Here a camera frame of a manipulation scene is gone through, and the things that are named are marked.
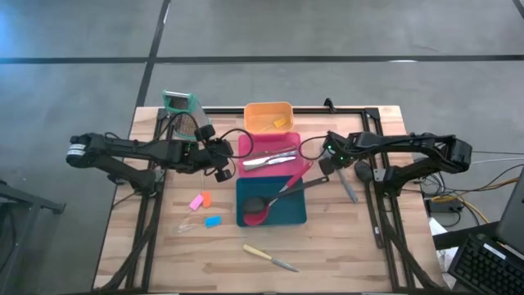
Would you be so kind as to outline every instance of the orange container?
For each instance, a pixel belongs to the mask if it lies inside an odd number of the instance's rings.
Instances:
[[[293,129],[289,102],[254,102],[244,108],[244,128],[252,134],[279,134]]]

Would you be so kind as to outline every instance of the pink eraser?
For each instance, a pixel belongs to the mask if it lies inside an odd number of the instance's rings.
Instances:
[[[202,202],[204,202],[204,197],[199,194],[189,203],[189,207],[195,211],[202,204]]]

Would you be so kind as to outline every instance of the butter knife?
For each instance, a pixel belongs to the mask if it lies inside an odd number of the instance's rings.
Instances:
[[[272,160],[266,161],[264,163],[260,163],[260,164],[256,164],[256,165],[244,166],[244,170],[245,171],[254,170],[254,169],[257,169],[257,168],[262,168],[262,167],[266,167],[266,166],[276,165],[276,164],[280,164],[280,163],[283,163],[283,162],[292,161],[292,160],[295,160],[295,159],[296,159],[296,157],[279,157],[279,158],[276,158],[276,159],[272,159]]]
[[[280,154],[277,154],[277,155],[263,157],[263,158],[260,158],[260,159],[244,161],[242,164],[244,166],[259,165],[259,164],[265,163],[266,161],[269,161],[269,160],[272,160],[272,159],[281,158],[281,157],[295,156],[297,153],[298,153],[298,151],[283,152],[283,153],[280,153]]]

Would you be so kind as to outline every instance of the blue eraser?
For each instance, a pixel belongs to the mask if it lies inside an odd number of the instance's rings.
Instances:
[[[212,228],[214,226],[220,225],[222,223],[222,217],[220,216],[211,216],[207,217],[206,220],[204,220],[204,225],[206,228]]]

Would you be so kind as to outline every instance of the desk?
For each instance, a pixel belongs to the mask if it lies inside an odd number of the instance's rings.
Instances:
[[[406,133],[398,106],[378,109],[385,135]],[[139,107],[130,138],[151,140],[157,112],[156,107]],[[210,118],[217,135],[233,127],[243,128],[243,116],[240,115],[210,115]],[[359,132],[363,130],[362,120],[352,115],[295,115],[293,131],[300,133],[302,140],[324,135],[328,130],[339,134]],[[237,136],[228,136],[235,154]],[[304,146],[304,154],[318,155],[321,144],[322,140],[308,143]],[[392,165],[398,166],[413,161],[408,153],[390,153],[389,158]],[[126,159],[125,162],[139,169],[147,167],[145,161]],[[319,293],[391,290],[384,250],[375,246],[372,235],[364,186],[352,168],[345,173],[359,195],[358,204],[351,203],[337,175],[331,175],[330,183],[305,191],[308,221],[304,225],[241,229],[235,221],[237,176],[219,184],[213,176],[168,171],[149,291]],[[318,165],[314,165],[304,181],[321,175]],[[188,203],[201,192],[202,184],[211,192],[212,207],[200,208],[190,214],[188,220],[201,223],[207,216],[221,215],[223,224],[213,229],[201,227],[176,234],[176,222],[187,213]],[[406,188],[418,189],[414,185],[406,185]],[[119,187],[115,202],[131,192],[128,185]],[[111,213],[93,287],[106,283],[129,254],[139,203],[140,197],[131,197]],[[399,204],[409,250],[431,278],[443,284],[420,194],[404,192]],[[244,252],[244,243],[292,264],[300,273],[292,273]],[[399,277],[404,282],[398,253],[395,258]],[[141,264],[143,257],[138,261],[137,278],[142,277]]]

